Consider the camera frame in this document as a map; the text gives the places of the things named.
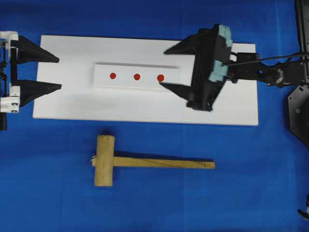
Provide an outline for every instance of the red dot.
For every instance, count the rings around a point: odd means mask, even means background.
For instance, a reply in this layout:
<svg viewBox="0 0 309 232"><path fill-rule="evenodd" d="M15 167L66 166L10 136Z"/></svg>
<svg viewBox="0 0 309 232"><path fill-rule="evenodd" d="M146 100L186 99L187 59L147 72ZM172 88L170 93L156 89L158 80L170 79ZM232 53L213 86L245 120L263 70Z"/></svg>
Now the red dot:
<svg viewBox="0 0 309 232"><path fill-rule="evenodd" d="M164 81L164 75L162 75L162 74L158 75L157 79L158 79L159 82Z"/></svg>
<svg viewBox="0 0 309 232"><path fill-rule="evenodd" d="M140 80L140 75L139 75L138 73L135 74L135 75L134 75L134 79L135 79L136 81Z"/></svg>
<svg viewBox="0 0 309 232"><path fill-rule="evenodd" d="M115 79L116 78L116 74L114 73L114 72L112 72L111 74L110 74L110 78L113 80L113 79Z"/></svg>

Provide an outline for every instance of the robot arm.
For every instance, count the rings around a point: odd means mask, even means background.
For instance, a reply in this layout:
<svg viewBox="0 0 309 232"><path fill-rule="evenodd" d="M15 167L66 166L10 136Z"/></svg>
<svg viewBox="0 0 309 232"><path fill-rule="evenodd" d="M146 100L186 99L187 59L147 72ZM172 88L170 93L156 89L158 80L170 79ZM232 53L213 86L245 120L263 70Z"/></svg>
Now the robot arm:
<svg viewBox="0 0 309 232"><path fill-rule="evenodd" d="M0 84L4 83L4 93L1 93L0 85L0 130L7 129L6 113L18 113L20 107L25 106L30 101L58 89L61 85L17 79L17 65L27 62L53 62L58 63L59 58L48 51L40 48L27 38L18 35L15 31L0 31ZM7 75L4 72L6 62L6 52L10 62L10 83L9 93L7 92Z"/></svg>
<svg viewBox="0 0 309 232"><path fill-rule="evenodd" d="M172 83L160 83L179 97L187 100L187 107L195 110L211 111L227 80L236 83L239 79L257 80L268 86L306 85L304 66L309 56L307 52L290 56L259 59L257 53L232 53L230 28L216 24L212 29L199 29L164 54L195 55L191 86ZM237 61L231 61L234 55ZM284 63L267 66L262 61L287 58Z"/></svg>

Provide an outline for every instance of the white board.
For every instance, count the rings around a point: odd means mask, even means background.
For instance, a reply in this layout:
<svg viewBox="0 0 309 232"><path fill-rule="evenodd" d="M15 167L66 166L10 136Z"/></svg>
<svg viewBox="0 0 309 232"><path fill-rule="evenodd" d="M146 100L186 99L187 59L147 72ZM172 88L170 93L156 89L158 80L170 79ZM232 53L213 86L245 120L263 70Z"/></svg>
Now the white board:
<svg viewBox="0 0 309 232"><path fill-rule="evenodd" d="M62 84L62 89L36 99L33 117L258 125L255 81L227 82L212 112L187 108L185 100L160 89L158 73L164 73L165 81L190 85L194 56L163 54L177 42L42 36L41 47L60 62L39 63L37 80ZM255 52L255 45L235 43L232 51ZM114 80L121 80L118 84L98 79L111 72L116 73ZM133 73L141 73L140 80L148 76L148 81L133 82Z"/></svg>

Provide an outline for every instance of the white foam block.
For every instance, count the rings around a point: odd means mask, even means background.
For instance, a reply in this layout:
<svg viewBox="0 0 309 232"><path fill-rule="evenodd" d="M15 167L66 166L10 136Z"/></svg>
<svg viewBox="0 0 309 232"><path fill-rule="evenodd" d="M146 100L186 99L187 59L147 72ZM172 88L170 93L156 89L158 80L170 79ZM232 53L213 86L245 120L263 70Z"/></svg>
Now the white foam block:
<svg viewBox="0 0 309 232"><path fill-rule="evenodd" d="M62 89L35 100L34 118L258 125L255 81L227 82L212 112L195 111L158 84L190 85L194 56L164 55L178 41L42 36L41 47L60 58L39 63L38 81ZM234 52L255 52L254 44L233 44ZM110 73L115 73L112 82ZM134 73L140 80L133 79Z"/></svg>

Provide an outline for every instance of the raised white block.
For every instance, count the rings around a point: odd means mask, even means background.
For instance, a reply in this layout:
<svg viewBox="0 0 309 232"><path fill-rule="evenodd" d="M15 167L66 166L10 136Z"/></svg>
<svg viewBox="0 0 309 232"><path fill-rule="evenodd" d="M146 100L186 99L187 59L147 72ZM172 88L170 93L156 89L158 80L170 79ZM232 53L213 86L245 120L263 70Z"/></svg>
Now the raised white block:
<svg viewBox="0 0 309 232"><path fill-rule="evenodd" d="M96 64L94 87L138 88L145 90L168 91L159 84L162 82L180 82L179 67L139 66L135 64Z"/></svg>

